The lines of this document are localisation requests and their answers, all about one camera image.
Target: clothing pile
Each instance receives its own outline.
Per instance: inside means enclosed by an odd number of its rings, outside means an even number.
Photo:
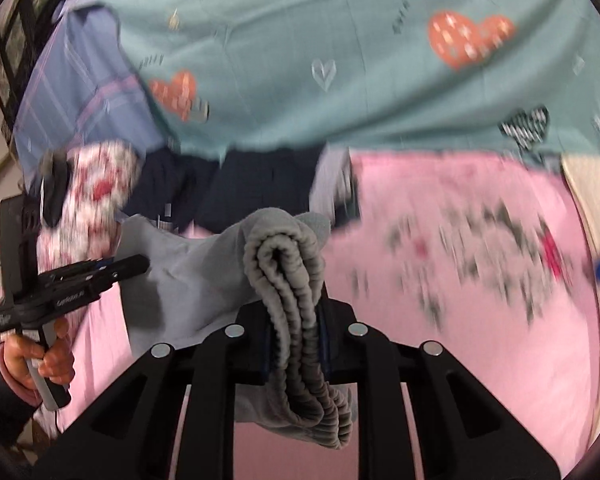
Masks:
[[[331,224],[352,198],[349,150],[318,146],[269,153],[237,150],[220,164],[169,148],[144,162],[115,140],[43,157],[29,193],[40,199],[40,272],[113,256],[118,222],[142,215],[155,226],[184,232],[194,222],[221,233],[258,209],[316,212]]]

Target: orange heart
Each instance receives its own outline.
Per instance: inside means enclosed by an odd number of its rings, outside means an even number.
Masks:
[[[196,98],[196,79],[191,72],[181,70],[167,83],[161,79],[151,79],[149,88],[162,106],[177,114],[182,121],[189,119],[193,101]]]
[[[515,33],[513,22],[499,14],[476,24],[458,12],[443,10],[429,20],[429,44],[456,70],[485,60]]]

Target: white heart outline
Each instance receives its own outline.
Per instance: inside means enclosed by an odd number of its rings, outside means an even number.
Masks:
[[[336,77],[336,62],[330,59],[327,63],[323,63],[321,59],[314,59],[311,63],[311,74],[314,76],[315,82],[325,92],[329,91],[333,79]]]

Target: heart print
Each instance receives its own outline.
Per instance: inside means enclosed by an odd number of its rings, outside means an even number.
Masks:
[[[320,59],[314,59],[314,62],[311,63],[311,73],[320,88],[328,92],[333,79],[336,77],[336,62],[330,59],[323,63]]]
[[[543,142],[549,129],[549,110],[545,106],[529,113],[516,110],[500,124],[504,136],[514,139],[521,150],[530,150],[534,144]]]
[[[168,111],[175,113],[183,122],[189,119],[194,103],[196,120],[206,121],[208,103],[197,99],[196,79],[191,72],[181,70],[168,83],[161,79],[152,79],[149,81],[149,88],[155,100]]]
[[[476,24],[452,10],[438,12],[429,20],[429,44],[438,57],[456,70],[489,57],[516,33],[513,22],[502,15]]]

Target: navy blue clothing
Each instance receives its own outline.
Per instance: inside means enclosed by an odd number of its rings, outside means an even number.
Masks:
[[[324,145],[256,153],[232,150],[209,187],[196,224],[221,233],[251,213],[276,207],[292,216],[309,211],[309,195]]]
[[[172,230],[184,231],[194,219],[217,170],[215,161],[177,155],[169,148],[148,153],[122,212],[129,216],[139,214],[153,222],[170,222]]]

